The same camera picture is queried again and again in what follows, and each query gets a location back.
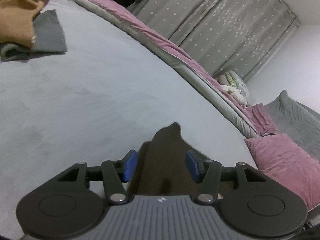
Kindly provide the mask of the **grey white small pillow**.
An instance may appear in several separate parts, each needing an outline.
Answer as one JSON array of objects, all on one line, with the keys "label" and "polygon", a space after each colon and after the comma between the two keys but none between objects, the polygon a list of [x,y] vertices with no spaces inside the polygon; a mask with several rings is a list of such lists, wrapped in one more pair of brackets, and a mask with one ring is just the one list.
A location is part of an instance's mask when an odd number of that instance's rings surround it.
[{"label": "grey white small pillow", "polygon": [[222,74],[218,78],[218,82],[220,85],[232,86],[239,89],[242,95],[247,100],[247,106],[251,104],[251,95],[249,93],[249,90],[246,84],[244,83],[244,81],[241,79],[241,77],[238,74],[236,74],[236,72],[230,70],[225,74]]}]

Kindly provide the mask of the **white plush toy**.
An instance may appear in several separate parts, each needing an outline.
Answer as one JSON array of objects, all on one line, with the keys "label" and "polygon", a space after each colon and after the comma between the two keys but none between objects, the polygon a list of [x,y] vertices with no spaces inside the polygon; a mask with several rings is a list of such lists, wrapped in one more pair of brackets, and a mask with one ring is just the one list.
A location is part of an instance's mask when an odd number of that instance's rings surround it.
[{"label": "white plush toy", "polygon": [[247,100],[242,95],[241,91],[235,87],[227,86],[227,85],[221,85],[223,90],[228,93],[240,106],[246,107],[247,106]]}]

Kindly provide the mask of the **light blue bed sheet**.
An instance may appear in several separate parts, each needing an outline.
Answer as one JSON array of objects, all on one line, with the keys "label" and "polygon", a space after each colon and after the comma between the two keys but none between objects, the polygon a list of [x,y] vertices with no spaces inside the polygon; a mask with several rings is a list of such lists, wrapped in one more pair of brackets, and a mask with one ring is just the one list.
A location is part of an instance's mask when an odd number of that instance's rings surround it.
[{"label": "light blue bed sheet", "polygon": [[244,136],[175,70],[105,19],[50,0],[67,53],[1,63],[1,235],[19,239],[18,202],[73,164],[138,150],[180,124],[224,166],[254,164]]}]

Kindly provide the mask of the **pink grey duvet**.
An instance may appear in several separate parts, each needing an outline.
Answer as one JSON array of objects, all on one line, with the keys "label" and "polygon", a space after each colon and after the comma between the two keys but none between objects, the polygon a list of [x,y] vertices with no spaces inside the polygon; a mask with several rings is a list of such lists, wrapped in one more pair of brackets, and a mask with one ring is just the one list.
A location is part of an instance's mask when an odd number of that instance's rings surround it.
[{"label": "pink grey duvet", "polygon": [[159,35],[112,0],[73,1],[114,24],[158,56],[204,96],[246,138],[259,137],[246,110],[179,46]]}]

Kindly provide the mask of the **folded grey garment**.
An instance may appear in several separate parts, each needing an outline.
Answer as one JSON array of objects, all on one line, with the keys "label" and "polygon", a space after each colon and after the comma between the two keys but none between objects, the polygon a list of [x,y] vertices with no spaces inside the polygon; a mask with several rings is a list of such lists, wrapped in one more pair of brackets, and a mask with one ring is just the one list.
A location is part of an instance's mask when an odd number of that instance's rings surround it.
[{"label": "folded grey garment", "polygon": [[2,43],[1,61],[23,61],[67,52],[65,34],[56,10],[47,10],[35,17],[34,29],[36,37],[32,48],[17,43]]}]

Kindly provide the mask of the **dark brown patterned sweater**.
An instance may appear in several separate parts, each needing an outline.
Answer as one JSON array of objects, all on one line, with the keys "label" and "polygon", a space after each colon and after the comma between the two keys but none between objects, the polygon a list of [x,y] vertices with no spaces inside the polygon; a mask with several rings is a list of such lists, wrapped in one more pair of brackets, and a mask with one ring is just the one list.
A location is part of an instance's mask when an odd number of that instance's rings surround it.
[{"label": "dark brown patterned sweater", "polygon": [[192,180],[185,165],[188,150],[201,160],[209,159],[182,139],[178,123],[158,130],[138,151],[137,165],[127,188],[129,197],[189,195],[194,199],[201,185]]}]

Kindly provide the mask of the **tan brown garment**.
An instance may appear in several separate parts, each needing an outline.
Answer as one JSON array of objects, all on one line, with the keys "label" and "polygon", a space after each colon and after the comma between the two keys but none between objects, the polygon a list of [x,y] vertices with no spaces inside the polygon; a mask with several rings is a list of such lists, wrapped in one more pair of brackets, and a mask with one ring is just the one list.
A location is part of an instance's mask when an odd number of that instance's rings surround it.
[{"label": "tan brown garment", "polygon": [[41,0],[1,0],[1,43],[31,48],[36,40],[33,20],[43,7]]}]

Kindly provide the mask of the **grey dotted curtain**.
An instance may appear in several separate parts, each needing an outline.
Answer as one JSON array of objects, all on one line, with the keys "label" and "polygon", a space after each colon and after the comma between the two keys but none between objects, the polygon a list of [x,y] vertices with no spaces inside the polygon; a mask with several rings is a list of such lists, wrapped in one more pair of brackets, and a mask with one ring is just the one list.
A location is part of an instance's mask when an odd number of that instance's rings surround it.
[{"label": "grey dotted curtain", "polygon": [[129,10],[211,76],[248,81],[299,26],[282,0],[137,0]]}]

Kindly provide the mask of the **large pink pillow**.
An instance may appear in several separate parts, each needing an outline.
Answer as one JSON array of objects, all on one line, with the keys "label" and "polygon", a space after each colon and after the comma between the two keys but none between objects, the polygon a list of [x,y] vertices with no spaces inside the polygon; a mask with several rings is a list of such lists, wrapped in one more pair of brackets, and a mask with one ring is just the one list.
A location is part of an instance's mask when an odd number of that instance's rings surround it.
[{"label": "large pink pillow", "polygon": [[308,210],[319,206],[319,160],[286,134],[245,139],[259,171],[297,194]]}]

